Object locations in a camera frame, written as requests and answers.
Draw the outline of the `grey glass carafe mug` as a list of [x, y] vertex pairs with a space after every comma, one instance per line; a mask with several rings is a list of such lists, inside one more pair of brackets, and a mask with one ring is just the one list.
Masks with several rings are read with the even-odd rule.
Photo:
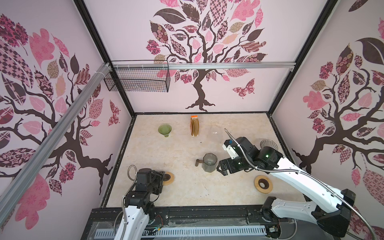
[[207, 173], [212, 173], [216, 170], [218, 158], [212, 153], [205, 154], [203, 159], [196, 159], [195, 166], [202, 165], [202, 168]]

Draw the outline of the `green glass dripper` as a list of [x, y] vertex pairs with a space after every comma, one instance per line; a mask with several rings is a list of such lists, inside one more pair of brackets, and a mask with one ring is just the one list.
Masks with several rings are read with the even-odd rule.
[[167, 138], [172, 131], [172, 126], [169, 124], [162, 124], [158, 127], [158, 132]]

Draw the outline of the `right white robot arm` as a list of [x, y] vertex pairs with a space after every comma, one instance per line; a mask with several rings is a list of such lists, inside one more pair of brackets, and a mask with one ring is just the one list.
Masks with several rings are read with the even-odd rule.
[[292, 202], [268, 197], [261, 208], [265, 221], [290, 218], [316, 224], [334, 237], [343, 238], [347, 234], [356, 199], [354, 192], [328, 186], [274, 148], [265, 146], [258, 149], [245, 137], [226, 140], [223, 149], [229, 154], [229, 158], [221, 160], [217, 166], [217, 171], [223, 176], [258, 170], [283, 180], [309, 198], [308, 202]]

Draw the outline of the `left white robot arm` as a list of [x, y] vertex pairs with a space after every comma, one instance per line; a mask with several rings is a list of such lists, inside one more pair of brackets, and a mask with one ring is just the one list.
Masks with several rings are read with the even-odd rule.
[[140, 240], [149, 222], [155, 218], [151, 195], [159, 196], [162, 193], [166, 173], [149, 168], [138, 170], [131, 165], [127, 175], [133, 183], [121, 200], [122, 219], [115, 239]]

